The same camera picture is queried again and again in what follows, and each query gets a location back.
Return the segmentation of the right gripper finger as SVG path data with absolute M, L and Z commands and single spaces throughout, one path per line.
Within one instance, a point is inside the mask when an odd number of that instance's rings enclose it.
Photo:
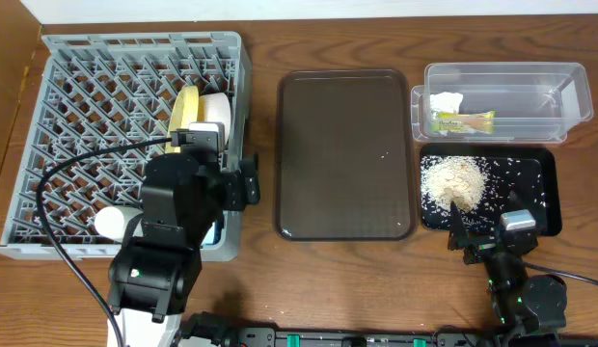
M 448 235 L 448 249 L 450 251 L 462 250 L 469 245 L 469 233 L 465 228 L 460 210 L 456 203 L 450 203 L 451 224 Z
M 511 190 L 508 195 L 508 211 L 531 210 L 531 198 L 525 193 Z

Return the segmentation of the light blue bowl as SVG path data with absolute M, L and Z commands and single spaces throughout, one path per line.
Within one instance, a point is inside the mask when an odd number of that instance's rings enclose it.
M 202 241 L 202 247 L 216 245 L 219 242 L 222 227 L 219 221 L 213 223 Z

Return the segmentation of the pile of rice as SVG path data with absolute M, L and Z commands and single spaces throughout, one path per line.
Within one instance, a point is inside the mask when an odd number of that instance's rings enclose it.
M 471 156 L 424 156 L 420 161 L 421 197 L 438 211 L 454 203 L 463 212 L 476 210 L 486 191 L 487 173 Z

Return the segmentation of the pink white bowl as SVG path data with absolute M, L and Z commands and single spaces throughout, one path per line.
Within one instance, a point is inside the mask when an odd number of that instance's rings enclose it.
M 224 125 L 225 143 L 230 138 L 231 105 L 224 93 L 212 93 L 199 97 L 198 121 L 221 122 Z

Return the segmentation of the yellow round plate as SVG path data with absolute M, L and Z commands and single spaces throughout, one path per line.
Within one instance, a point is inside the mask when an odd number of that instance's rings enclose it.
M 184 86 L 178 93 L 169 120 L 168 135 L 178 129 L 187 129 L 198 120 L 200 92 L 197 86 Z

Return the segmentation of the green snack wrapper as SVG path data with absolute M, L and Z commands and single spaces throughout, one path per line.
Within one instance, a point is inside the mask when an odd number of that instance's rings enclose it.
M 431 131 L 448 135 L 455 134 L 492 134 L 495 111 L 477 114 L 455 114 L 437 112 L 431 122 Z

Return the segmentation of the white plastic cup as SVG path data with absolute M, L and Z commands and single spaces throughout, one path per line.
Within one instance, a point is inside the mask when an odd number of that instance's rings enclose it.
M 95 231 L 102 237 L 121 242 L 130 221 L 141 214 L 131 206 L 107 206 L 95 214 Z

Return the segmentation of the white tissue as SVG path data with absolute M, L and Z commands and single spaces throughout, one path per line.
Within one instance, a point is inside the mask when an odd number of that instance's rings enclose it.
M 463 101 L 462 93 L 436 93 L 429 97 L 430 110 L 435 113 L 458 114 Z

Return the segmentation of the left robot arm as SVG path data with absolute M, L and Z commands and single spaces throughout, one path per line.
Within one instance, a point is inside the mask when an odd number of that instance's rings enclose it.
M 141 195 L 143 210 L 109 269 L 108 345 L 238 345 L 237 330 L 223 318 L 181 316 L 203 268 L 208 231 L 225 212 L 259 202 L 258 159 L 224 172 L 212 153 L 164 154 L 147 163 Z

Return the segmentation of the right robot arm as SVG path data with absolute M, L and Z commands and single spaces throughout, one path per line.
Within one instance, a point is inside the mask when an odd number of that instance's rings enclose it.
M 559 346 L 566 326 L 566 284 L 556 275 L 531 276 L 523 256 L 538 246 L 537 210 L 511 192 L 509 209 L 490 231 L 472 233 L 455 202 L 450 204 L 448 249 L 464 252 L 467 265 L 482 264 L 488 274 L 492 307 L 506 327 L 495 346 Z

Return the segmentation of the black plastic tray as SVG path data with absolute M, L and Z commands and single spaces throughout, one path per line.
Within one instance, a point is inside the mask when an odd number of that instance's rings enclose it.
M 542 236 L 556 236 L 562 230 L 554 155 L 544 147 L 516 147 L 462 144 L 429 144 L 424 156 L 471 156 L 487 173 L 488 182 L 479 207 L 462 212 L 470 232 L 487 233 L 508 211 L 511 190 L 525 192 L 532 201 L 531 212 Z

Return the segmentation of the dark brown serving tray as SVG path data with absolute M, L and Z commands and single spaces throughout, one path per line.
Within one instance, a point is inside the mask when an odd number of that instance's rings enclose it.
M 418 226 L 409 89 L 394 69 L 279 83 L 274 229 L 293 242 L 398 241 Z

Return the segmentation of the clear plastic bin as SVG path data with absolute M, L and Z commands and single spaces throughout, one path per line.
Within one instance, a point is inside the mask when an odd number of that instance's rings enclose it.
M 431 131 L 429 97 L 462 93 L 458 114 L 495 111 L 492 134 Z M 594 116 L 590 87 L 579 63 L 435 63 L 411 91 L 410 124 L 420 143 L 562 143 L 574 126 Z

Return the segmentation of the grey plastic dish rack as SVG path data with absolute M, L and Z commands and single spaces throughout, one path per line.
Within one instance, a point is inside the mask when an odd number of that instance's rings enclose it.
M 54 235 L 75 260 L 111 258 L 119 244 L 95 231 L 108 205 L 138 206 L 144 168 L 163 153 L 170 116 L 184 86 L 224 93 L 231 131 L 220 157 L 238 168 L 249 115 L 252 65 L 235 32 L 49 35 L 49 50 L 0 239 L 0 254 L 54 260 L 42 231 L 36 189 L 42 176 L 77 155 L 43 196 Z

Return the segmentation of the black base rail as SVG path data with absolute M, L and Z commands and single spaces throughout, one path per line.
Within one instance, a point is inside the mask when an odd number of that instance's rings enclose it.
M 289 331 L 264 325 L 239 327 L 221 316 L 203 312 L 184 322 L 171 344 L 179 347 L 598 347 L 598 339 L 561 337 L 554 333 L 487 337 L 453 326 L 444 326 L 432 333 L 404 334 Z

